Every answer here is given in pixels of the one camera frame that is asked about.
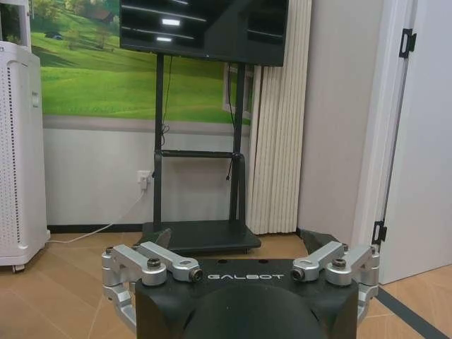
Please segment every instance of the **pleated curtain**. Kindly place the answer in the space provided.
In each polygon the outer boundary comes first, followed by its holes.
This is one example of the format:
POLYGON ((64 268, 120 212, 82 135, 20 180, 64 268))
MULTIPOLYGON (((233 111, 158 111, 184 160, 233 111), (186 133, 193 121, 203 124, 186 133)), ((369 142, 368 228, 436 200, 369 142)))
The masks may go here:
POLYGON ((254 77, 246 224, 255 234, 297 229, 311 0, 290 0, 283 67, 254 77))

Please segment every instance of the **power plug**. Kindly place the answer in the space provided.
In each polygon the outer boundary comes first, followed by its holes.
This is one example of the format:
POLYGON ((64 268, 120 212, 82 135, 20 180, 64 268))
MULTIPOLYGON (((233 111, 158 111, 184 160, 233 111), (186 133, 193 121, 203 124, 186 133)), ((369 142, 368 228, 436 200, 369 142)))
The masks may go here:
POLYGON ((138 171, 137 182, 140 185, 141 191, 146 191, 150 183, 150 171, 138 171))

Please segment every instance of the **white door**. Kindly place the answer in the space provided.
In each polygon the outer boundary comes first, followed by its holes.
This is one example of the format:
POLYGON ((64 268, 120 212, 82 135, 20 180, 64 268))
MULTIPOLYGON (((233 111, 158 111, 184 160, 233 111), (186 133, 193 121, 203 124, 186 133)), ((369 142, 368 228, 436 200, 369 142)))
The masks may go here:
POLYGON ((388 195, 381 282, 452 263, 451 0, 419 0, 388 195))

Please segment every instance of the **caster wheel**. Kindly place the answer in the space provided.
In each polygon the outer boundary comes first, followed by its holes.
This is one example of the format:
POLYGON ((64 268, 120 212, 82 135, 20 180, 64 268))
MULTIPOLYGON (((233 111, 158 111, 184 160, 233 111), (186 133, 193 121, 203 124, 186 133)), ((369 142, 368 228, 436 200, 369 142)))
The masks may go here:
POLYGON ((25 265, 13 265, 13 273, 19 273, 25 270, 25 265))

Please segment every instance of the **wall mural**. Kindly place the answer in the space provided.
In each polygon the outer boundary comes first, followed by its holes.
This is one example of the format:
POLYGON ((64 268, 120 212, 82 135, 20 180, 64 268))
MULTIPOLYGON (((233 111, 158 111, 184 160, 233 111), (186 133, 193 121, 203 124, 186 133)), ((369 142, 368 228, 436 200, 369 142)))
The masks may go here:
MULTIPOLYGON (((33 12, 44 114, 154 119, 155 55, 119 48, 119 0, 34 0, 33 12)), ((166 120, 230 124, 223 72, 221 62, 175 57, 166 120)))

